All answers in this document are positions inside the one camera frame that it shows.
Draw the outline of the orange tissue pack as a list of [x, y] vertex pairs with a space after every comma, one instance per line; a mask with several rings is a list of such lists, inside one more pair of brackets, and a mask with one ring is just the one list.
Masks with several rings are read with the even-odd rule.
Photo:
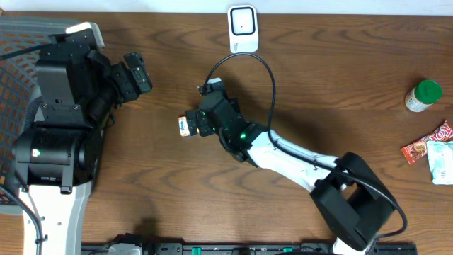
[[178, 118], [178, 126], [181, 137], [190, 136], [190, 128], [188, 127], [188, 121], [185, 116], [181, 116]]

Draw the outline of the orange red snack bag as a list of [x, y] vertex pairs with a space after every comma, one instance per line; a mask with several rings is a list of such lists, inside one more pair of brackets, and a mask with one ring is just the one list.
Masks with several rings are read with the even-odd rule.
[[431, 134], [401, 148], [401, 151], [409, 164], [414, 164], [418, 159], [428, 154], [427, 142], [446, 142], [452, 138], [452, 126], [444, 121]]

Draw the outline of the green lid white jar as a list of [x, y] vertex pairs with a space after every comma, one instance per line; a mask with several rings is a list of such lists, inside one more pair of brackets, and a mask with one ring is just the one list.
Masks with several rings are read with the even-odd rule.
[[442, 97], [442, 87], [433, 80], [426, 79], [415, 86], [405, 97], [405, 105], [408, 110], [419, 113]]

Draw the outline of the light green wet wipes pack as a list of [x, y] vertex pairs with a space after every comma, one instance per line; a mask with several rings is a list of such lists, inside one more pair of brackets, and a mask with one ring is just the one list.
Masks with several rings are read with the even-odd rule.
[[427, 142], [428, 164], [435, 185], [452, 185], [452, 141]]

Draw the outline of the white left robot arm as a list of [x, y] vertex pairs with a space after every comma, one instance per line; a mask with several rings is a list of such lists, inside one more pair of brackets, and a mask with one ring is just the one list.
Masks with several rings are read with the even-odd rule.
[[88, 199], [113, 108], [151, 91], [144, 60], [113, 64], [92, 42], [38, 46], [41, 94], [15, 141], [6, 195], [23, 211], [24, 254], [79, 254]]

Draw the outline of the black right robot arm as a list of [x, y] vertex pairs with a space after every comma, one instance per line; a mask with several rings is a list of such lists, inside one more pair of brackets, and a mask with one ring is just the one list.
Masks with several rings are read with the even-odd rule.
[[236, 160], [277, 172], [306, 189], [337, 237], [335, 254], [366, 254], [397, 208], [364, 159], [352, 152], [326, 156], [292, 144], [246, 121], [237, 100], [224, 92], [207, 94], [197, 109], [179, 117], [178, 127], [183, 137], [217, 135]]

